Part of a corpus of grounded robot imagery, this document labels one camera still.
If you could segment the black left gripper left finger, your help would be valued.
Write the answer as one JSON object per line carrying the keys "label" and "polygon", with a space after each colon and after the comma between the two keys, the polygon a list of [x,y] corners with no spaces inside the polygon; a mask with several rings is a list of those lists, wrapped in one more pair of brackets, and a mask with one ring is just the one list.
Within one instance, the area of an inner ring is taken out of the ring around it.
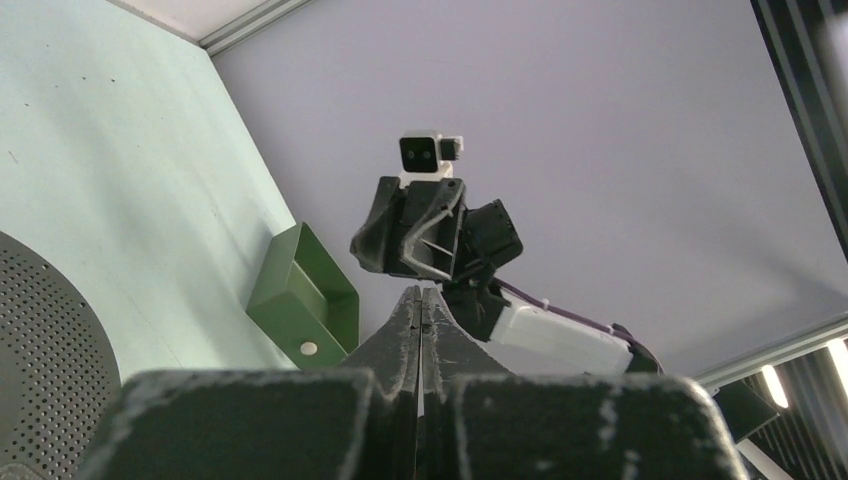
{"label": "black left gripper left finger", "polygon": [[412,479],[422,291],[339,365],[157,370],[107,409],[81,479]]}

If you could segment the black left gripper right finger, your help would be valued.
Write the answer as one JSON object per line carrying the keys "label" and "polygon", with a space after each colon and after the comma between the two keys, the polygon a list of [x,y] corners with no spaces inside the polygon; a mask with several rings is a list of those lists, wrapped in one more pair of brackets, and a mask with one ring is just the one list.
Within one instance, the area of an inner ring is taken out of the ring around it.
{"label": "black left gripper right finger", "polygon": [[422,293],[432,479],[743,479],[715,402],[668,375],[520,376]]}

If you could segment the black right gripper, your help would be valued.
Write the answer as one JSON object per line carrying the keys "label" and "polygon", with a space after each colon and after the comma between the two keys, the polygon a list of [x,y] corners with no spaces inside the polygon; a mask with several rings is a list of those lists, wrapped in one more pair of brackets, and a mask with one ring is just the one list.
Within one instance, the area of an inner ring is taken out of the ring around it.
{"label": "black right gripper", "polygon": [[[421,279],[463,281],[495,271],[524,251],[504,203],[495,199],[469,208],[460,179],[413,181],[405,193],[399,177],[379,179],[367,218],[350,243],[362,269],[405,275],[403,263]],[[402,226],[407,230],[401,239]]]}

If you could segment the dark grey spool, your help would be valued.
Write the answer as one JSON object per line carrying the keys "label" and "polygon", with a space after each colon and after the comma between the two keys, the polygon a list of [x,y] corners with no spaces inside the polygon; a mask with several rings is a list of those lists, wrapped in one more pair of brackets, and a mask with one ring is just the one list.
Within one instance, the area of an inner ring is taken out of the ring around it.
{"label": "dark grey spool", "polygon": [[2,478],[73,478],[120,387],[88,302],[47,260],[3,234]]}

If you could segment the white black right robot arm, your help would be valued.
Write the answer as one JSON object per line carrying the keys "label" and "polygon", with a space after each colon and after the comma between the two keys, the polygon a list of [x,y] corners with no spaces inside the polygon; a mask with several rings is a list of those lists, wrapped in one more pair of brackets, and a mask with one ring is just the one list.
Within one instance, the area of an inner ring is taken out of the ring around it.
{"label": "white black right robot arm", "polygon": [[499,200],[469,209],[460,179],[380,179],[350,252],[366,271],[440,286],[472,339],[534,351],[580,374],[660,374],[656,357],[619,324],[602,325],[498,279],[523,251]]}

